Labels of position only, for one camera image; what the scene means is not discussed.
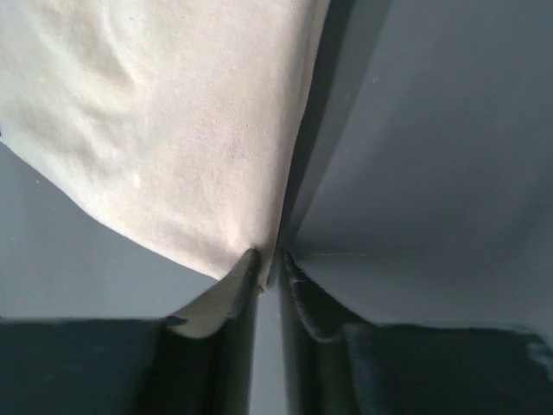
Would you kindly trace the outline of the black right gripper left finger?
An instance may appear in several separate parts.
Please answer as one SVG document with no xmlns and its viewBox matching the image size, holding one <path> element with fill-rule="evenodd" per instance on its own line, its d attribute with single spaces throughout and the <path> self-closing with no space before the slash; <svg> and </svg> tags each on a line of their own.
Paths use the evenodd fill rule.
<svg viewBox="0 0 553 415">
<path fill-rule="evenodd" d="M 4 414 L 246 414 L 259 252 L 160 319 L 3 319 Z"/>
</svg>

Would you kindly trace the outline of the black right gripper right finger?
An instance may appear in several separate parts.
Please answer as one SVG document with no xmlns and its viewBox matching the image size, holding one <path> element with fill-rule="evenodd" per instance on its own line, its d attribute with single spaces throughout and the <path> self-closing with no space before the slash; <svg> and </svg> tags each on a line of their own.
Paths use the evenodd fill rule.
<svg viewBox="0 0 553 415">
<path fill-rule="evenodd" d="M 283 252 L 292 414 L 549 414 L 552 352 L 494 328 L 379 325 L 325 292 Z"/>
</svg>

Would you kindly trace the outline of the beige t shirt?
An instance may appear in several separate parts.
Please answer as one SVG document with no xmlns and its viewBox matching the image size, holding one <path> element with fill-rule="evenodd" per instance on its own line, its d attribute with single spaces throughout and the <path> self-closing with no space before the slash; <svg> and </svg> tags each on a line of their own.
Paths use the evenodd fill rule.
<svg viewBox="0 0 553 415">
<path fill-rule="evenodd" d="M 1 140 L 103 225 L 265 283 L 326 1 L 4 1 Z"/>
</svg>

